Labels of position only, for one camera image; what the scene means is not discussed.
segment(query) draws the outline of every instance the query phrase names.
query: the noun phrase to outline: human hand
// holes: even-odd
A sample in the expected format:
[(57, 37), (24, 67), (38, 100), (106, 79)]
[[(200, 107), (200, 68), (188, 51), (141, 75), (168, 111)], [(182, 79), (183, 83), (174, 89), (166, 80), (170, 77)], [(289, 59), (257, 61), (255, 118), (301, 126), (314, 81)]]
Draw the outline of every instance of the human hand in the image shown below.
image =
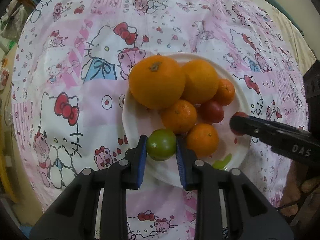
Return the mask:
[[(320, 183), (320, 176), (314, 177), (312, 179), (306, 180), (302, 186), (301, 191), (303, 193), (310, 194), (312, 192), (312, 189)], [(280, 206), (286, 205), (290, 202), (294, 202), (299, 200), (301, 197), (300, 189), (295, 181), (289, 181), (287, 185), (284, 187), (283, 190), (283, 196), (280, 201)], [(318, 207), (320, 206), (320, 186), (314, 191), (313, 197), (309, 203), (309, 208), (313, 211), (316, 211)], [(295, 215), (298, 212), (299, 208), (298, 205), (292, 205), (290, 207), (286, 207), (280, 210), (280, 212), (290, 217), (292, 215)]]

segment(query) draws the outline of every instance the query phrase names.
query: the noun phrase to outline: cherry tomato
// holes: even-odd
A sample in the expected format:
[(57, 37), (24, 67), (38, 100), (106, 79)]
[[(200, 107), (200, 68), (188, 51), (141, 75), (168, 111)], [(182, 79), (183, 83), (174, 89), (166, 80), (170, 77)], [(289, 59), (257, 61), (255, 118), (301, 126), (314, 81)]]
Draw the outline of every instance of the cherry tomato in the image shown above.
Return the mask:
[[(241, 117), (247, 117), (248, 115), (246, 114), (246, 113), (244, 113), (244, 112), (236, 112), (233, 116), (235, 116), (235, 115), (238, 115), (238, 116), (241, 116)], [(237, 132), (237, 131), (235, 131), (235, 130), (233, 130), (233, 129), (231, 129), (231, 131), (235, 134), (235, 135), (237, 135), (237, 136), (243, 136), (244, 135), (244, 133), (239, 133), (239, 132)]]
[(221, 122), (224, 118), (222, 105), (212, 99), (201, 104), (199, 114), (203, 120), (211, 123)]

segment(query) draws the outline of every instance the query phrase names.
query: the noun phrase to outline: black device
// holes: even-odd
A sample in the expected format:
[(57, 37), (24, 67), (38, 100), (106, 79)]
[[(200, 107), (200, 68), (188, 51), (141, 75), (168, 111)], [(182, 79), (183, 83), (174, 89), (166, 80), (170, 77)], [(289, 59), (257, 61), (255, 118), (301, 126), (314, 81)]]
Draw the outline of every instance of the black device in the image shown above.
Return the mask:
[[(93, 240), (104, 188), (100, 240), (127, 240), (125, 190), (138, 189), (142, 183), (146, 140), (141, 135), (137, 148), (108, 169), (82, 170), (32, 228), (29, 239)], [(224, 193), (229, 239), (293, 240), (286, 221), (239, 169), (214, 169), (186, 149), (182, 137), (177, 138), (176, 157), (183, 188), (198, 190), (195, 240), (223, 239), (219, 189)]]
[(253, 116), (233, 116), (230, 127), (259, 138), (275, 153), (310, 167), (320, 167), (320, 62), (317, 60), (303, 76), (308, 104), (308, 131)]

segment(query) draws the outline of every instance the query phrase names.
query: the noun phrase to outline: tablecloth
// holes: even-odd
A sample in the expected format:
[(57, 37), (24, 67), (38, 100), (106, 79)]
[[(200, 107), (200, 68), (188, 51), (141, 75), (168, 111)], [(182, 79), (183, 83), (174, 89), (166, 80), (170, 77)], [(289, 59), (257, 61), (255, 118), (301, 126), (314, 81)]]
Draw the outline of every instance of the tablecloth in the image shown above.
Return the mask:
[(286, 42), (289, 50), (294, 56), (302, 74), (315, 62), (316, 57), (309, 48), (299, 30), (290, 22), (290, 20), (277, 8), (265, 0), (249, 0), (256, 6), (263, 8), (272, 18), (277, 28), (281, 31), (283, 40)]
[[(20, 37), (12, 112), (43, 210), (83, 168), (105, 169), (124, 157), (130, 70), (172, 52), (197, 53), (227, 69), (253, 116), (306, 128), (296, 49), (251, 0), (42, 0)], [(240, 169), (277, 206), (290, 163), (252, 138)], [(151, 174), (127, 192), (130, 239), (192, 239), (195, 213), (196, 192)]]

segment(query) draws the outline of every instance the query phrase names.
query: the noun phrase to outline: orange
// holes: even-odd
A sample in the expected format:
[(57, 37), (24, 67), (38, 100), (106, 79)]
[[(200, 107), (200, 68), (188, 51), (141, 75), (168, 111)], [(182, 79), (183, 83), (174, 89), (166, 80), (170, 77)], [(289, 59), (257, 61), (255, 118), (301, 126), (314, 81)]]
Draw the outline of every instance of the orange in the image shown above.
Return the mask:
[(173, 105), (181, 97), (185, 83), (185, 74), (179, 64), (160, 55), (143, 59), (129, 74), (131, 94), (150, 109)]
[(198, 123), (188, 132), (186, 142), (187, 148), (194, 150), (198, 157), (205, 157), (215, 152), (219, 137), (213, 126)]
[(173, 133), (185, 133), (196, 123), (196, 108), (186, 100), (178, 100), (160, 113), (163, 125)]
[(230, 105), (235, 98), (235, 87), (228, 79), (220, 79), (216, 94), (212, 100), (218, 102), (222, 106)]
[(183, 99), (195, 105), (202, 104), (215, 95), (219, 77), (209, 62), (202, 59), (191, 60), (182, 69), (186, 74)]

